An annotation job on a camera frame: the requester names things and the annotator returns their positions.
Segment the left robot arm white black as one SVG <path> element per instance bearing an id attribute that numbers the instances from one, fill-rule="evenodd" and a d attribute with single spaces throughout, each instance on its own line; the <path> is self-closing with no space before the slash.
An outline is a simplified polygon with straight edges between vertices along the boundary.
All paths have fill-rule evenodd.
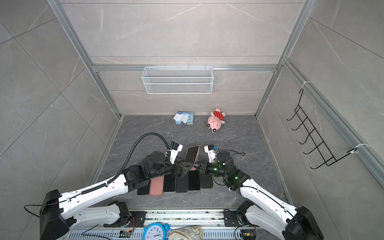
<path id="1" fill-rule="evenodd" d="M 109 210 L 97 216 L 87 214 L 94 210 L 95 204 L 145 187 L 149 187 L 151 196 L 160 196 L 164 192 L 165 177 L 185 178 L 195 166 L 198 153 L 198 149 L 190 148 L 185 158 L 179 158 L 174 150 L 167 154 L 155 151 L 138 165 L 129 166 L 92 186 L 66 193 L 48 192 L 39 206 L 40 239 L 57 240 L 80 226 L 121 225 L 130 217 L 126 204 L 116 204 L 116 214 Z"/>

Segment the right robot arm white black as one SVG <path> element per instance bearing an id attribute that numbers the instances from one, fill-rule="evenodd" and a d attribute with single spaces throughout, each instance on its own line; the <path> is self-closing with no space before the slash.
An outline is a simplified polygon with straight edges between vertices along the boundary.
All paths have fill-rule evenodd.
<path id="1" fill-rule="evenodd" d="M 324 236 L 312 212 L 290 205 L 262 188 L 254 179 L 237 168 L 227 151 L 217 153 L 214 162 L 197 164 L 206 175 L 223 179 L 229 190 L 246 198 L 237 214 L 244 225 L 256 225 L 280 240 L 322 240 Z"/>

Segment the black phone case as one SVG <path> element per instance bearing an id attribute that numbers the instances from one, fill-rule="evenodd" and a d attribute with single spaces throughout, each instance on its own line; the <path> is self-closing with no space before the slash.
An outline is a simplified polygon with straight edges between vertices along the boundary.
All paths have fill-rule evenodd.
<path id="1" fill-rule="evenodd" d="M 176 178 L 176 193 L 187 193 L 189 191 L 189 174 L 182 178 Z"/>

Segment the small phone pink case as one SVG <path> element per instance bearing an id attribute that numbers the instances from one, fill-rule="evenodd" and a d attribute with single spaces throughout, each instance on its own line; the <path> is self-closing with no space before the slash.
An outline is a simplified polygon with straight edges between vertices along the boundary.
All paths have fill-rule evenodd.
<path id="1" fill-rule="evenodd" d="M 200 147 L 199 146 L 188 148 L 188 151 L 187 151 L 187 154 L 185 156 L 184 162 L 189 162 L 189 163 L 195 163 L 196 164 L 199 152 L 200 152 Z"/>

